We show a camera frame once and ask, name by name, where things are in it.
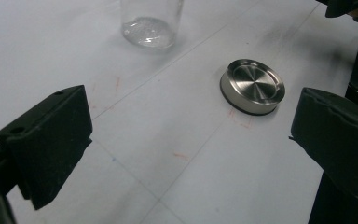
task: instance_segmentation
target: table surface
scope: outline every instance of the table surface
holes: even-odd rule
[[[308,223],[322,169],[290,128],[303,87],[344,95],[358,23],[310,0],[186,1],[175,45],[121,35],[118,0],[0,1],[0,129],[55,91],[85,85],[93,122],[55,201],[8,195],[18,223]],[[286,95],[269,115],[219,90],[237,59]]]

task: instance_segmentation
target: transparent container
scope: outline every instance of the transparent container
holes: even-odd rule
[[[176,38],[184,0],[120,0],[121,32],[132,44],[166,49]]]

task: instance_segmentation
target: stainless steel jar lid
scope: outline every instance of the stainless steel jar lid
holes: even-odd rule
[[[284,85],[266,65],[248,59],[231,63],[220,79],[220,89],[239,110],[265,115],[272,112],[284,96]]]

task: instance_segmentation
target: metal lid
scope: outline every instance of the metal lid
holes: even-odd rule
[[[248,59],[228,66],[220,89],[229,103],[254,115],[270,113],[284,96],[284,85],[278,75],[266,65]]]

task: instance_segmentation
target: clear plastic cup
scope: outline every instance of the clear plastic cup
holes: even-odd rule
[[[132,44],[166,49],[176,38],[184,0],[120,0],[121,32]]]

